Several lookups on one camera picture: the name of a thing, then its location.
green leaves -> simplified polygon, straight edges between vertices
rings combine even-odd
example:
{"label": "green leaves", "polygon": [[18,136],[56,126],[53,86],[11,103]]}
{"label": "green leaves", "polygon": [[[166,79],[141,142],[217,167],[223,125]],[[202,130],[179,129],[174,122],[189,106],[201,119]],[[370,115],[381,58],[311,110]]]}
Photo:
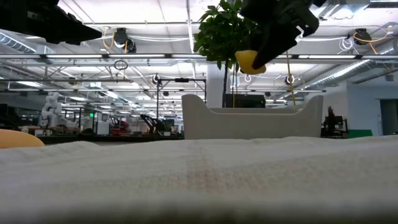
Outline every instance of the green leaves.
{"label": "green leaves", "polygon": [[225,19],[230,19],[232,17],[232,14],[229,12],[221,12],[221,15],[225,18]]}
{"label": "green leaves", "polygon": [[207,6],[207,8],[210,10],[217,10],[216,6]]}
{"label": "green leaves", "polygon": [[221,8],[223,8],[225,11],[228,11],[228,10],[231,10],[231,9],[232,9],[231,5],[230,5],[228,2],[226,2],[225,0],[221,0],[221,1],[220,1],[220,6],[221,6]]}
{"label": "green leaves", "polygon": [[223,63],[223,62],[220,61],[220,60],[217,61],[217,67],[218,67],[218,69],[220,69],[220,70],[221,70],[221,64],[222,64],[222,63]]}
{"label": "green leaves", "polygon": [[253,21],[238,17],[241,4],[242,0],[235,0],[234,4],[221,0],[218,6],[208,6],[200,18],[200,31],[194,35],[193,50],[207,61],[217,62],[219,69],[226,61],[229,68],[238,64],[235,52],[247,49],[245,39],[257,26]]}

orange object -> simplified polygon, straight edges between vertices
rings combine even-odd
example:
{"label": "orange object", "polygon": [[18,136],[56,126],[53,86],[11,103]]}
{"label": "orange object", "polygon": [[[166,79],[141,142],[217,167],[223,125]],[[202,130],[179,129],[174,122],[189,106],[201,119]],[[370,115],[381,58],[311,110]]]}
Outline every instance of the orange object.
{"label": "orange object", "polygon": [[44,143],[31,134],[0,129],[0,149],[42,146]]}

fluorescent light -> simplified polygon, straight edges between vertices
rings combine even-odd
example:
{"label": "fluorescent light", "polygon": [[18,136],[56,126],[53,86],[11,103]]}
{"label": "fluorescent light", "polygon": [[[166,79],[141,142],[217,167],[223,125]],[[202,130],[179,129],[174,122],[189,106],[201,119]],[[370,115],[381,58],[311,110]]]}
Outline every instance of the fluorescent light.
{"label": "fluorescent light", "polygon": [[323,93],[324,90],[294,90],[294,94],[296,93]]}
{"label": "fluorescent light", "polygon": [[55,89],[54,90],[48,90],[48,89],[45,89],[43,91],[75,91],[75,90],[65,90],[65,89],[64,90],[55,90]]}
{"label": "fluorescent light", "polygon": [[251,92],[251,91],[257,91],[257,92],[270,92],[270,93],[286,93],[288,92],[287,90],[256,90],[256,89],[249,89],[249,90],[237,90],[240,92]]}
{"label": "fluorescent light", "polygon": [[102,58],[102,55],[47,55],[48,58]]}
{"label": "fluorescent light", "polygon": [[172,58],[206,58],[199,54],[173,54]]}
{"label": "fluorescent light", "polygon": [[39,38],[41,38],[41,37],[36,37],[36,36],[32,36],[32,37],[25,37],[25,39],[28,39],[28,40],[32,40],[32,39],[39,39]]}
{"label": "fluorescent light", "polygon": [[40,58],[40,56],[39,55],[35,55],[35,54],[0,55],[0,58],[20,58],[20,59],[25,59],[25,58]]}
{"label": "fluorescent light", "polygon": [[398,59],[398,55],[364,55],[362,59]]}
{"label": "fluorescent light", "polygon": [[38,89],[7,89],[8,91],[40,91]]}
{"label": "fluorescent light", "polygon": [[40,84],[35,83],[35,82],[17,82],[19,84],[23,84],[23,85],[27,85],[27,86],[31,86],[31,87],[41,87]]}
{"label": "fluorescent light", "polygon": [[86,101],[87,99],[85,99],[85,98],[82,98],[82,97],[75,97],[75,96],[72,96],[72,97],[70,97],[71,99],[73,99],[73,100],[77,100],[77,101]]}
{"label": "fluorescent light", "polygon": [[266,100],[266,102],[286,102],[286,100]]}
{"label": "fluorescent light", "polygon": [[277,59],[286,59],[287,57],[286,57],[286,55],[280,55],[280,56],[277,56],[276,58]]}
{"label": "fluorescent light", "polygon": [[119,96],[117,94],[113,93],[112,91],[107,91],[107,92],[105,92],[105,94],[107,94],[108,96],[110,96],[110,97],[112,97],[114,99],[118,99],[119,98]]}
{"label": "fluorescent light", "polygon": [[284,103],[274,103],[274,104],[268,104],[267,106],[286,106]]}
{"label": "fluorescent light", "polygon": [[371,0],[371,2],[398,2],[397,0]]}
{"label": "fluorescent light", "polygon": [[159,99],[159,102],[166,102],[166,101],[181,101],[181,99]]}
{"label": "fluorescent light", "polygon": [[310,59],[347,59],[355,58],[355,55],[310,55]]}
{"label": "fluorescent light", "polygon": [[100,51],[106,52],[107,54],[109,54],[109,52],[106,49],[100,49]]}
{"label": "fluorescent light", "polygon": [[165,58],[164,54],[111,54],[110,58]]}

ductwork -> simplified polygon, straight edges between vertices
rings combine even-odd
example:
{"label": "ductwork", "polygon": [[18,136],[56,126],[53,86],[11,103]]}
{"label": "ductwork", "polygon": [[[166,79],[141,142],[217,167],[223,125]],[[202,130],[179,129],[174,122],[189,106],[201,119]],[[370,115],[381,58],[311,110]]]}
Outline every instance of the ductwork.
{"label": "ductwork", "polygon": [[[377,48],[380,55],[397,55],[398,54],[398,38]],[[306,84],[304,88],[310,88],[315,85],[333,85],[347,78],[351,78],[360,73],[366,72],[369,69],[376,68],[377,64],[374,60],[362,60],[349,65],[341,65],[332,70],[327,71],[316,79]]]}
{"label": "ductwork", "polygon": [[396,9],[398,8],[398,1],[386,1],[386,0],[371,0],[368,9]]}
{"label": "ductwork", "polygon": [[3,34],[0,32],[0,44],[3,44],[5,46],[8,46],[12,49],[15,49],[19,52],[22,52],[23,54],[33,54],[36,52],[35,49],[33,49],[32,47],[29,47],[21,42],[19,42],[18,40]]}
{"label": "ductwork", "polygon": [[352,16],[358,11],[367,8],[371,0],[327,0],[320,9],[313,11],[320,12],[318,18],[328,19],[329,17],[348,17]]}

yellow cable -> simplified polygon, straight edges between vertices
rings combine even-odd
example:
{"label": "yellow cable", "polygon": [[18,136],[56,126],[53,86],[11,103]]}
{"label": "yellow cable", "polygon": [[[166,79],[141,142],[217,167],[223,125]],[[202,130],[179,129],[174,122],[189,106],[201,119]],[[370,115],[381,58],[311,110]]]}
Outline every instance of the yellow cable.
{"label": "yellow cable", "polygon": [[372,43],[369,43],[369,45],[371,46],[373,52],[374,52],[375,54],[378,54],[377,51],[376,51],[376,49],[373,47],[373,44],[372,44]]}
{"label": "yellow cable", "polygon": [[[234,81],[235,81],[235,77],[234,77],[234,73],[235,73],[235,66],[236,65],[234,65],[234,71],[232,72],[232,86],[234,85]],[[235,91],[233,90],[232,91],[232,108],[235,108]]]}
{"label": "yellow cable", "polygon": [[290,72],[290,62],[289,62],[289,51],[288,50],[286,51],[286,58],[287,58],[287,71],[289,73],[288,79],[291,82],[290,83],[290,92],[292,94],[293,105],[295,106],[296,105],[296,99],[294,97],[294,91],[293,91],[293,78],[292,78],[292,74]]}
{"label": "yellow cable", "polygon": [[113,42],[114,42],[114,33],[112,34],[112,44],[111,44],[111,46],[109,47],[109,46],[107,46],[106,43],[105,43],[105,37],[106,37],[106,31],[107,31],[107,30],[108,30],[108,28],[105,27],[104,38],[102,39],[102,43],[104,43],[104,46],[105,46],[107,49],[111,49],[111,48],[113,47]]}
{"label": "yellow cable", "polygon": [[356,34],[358,34],[358,33],[355,33],[354,36],[353,36],[355,39],[360,40],[360,41],[362,41],[362,42],[366,42],[366,43],[374,43],[374,42],[383,40],[383,39],[385,39],[385,38],[388,36],[388,33],[386,33],[386,35],[385,35],[384,37],[382,37],[382,38],[380,38],[380,39],[377,39],[377,40],[363,40],[363,39],[357,38],[357,37],[355,36]]}
{"label": "yellow cable", "polygon": [[[372,44],[372,43],[369,43],[369,45],[371,46],[373,52],[377,55],[378,53],[377,53],[376,49],[373,47],[373,44]],[[395,78],[396,80],[398,80],[398,78],[390,71],[390,68],[387,67],[387,65],[386,65],[384,62],[382,62],[382,63],[383,63],[383,65],[384,65],[384,67],[387,69],[387,71],[388,71],[392,76],[394,76],[394,78]]]}

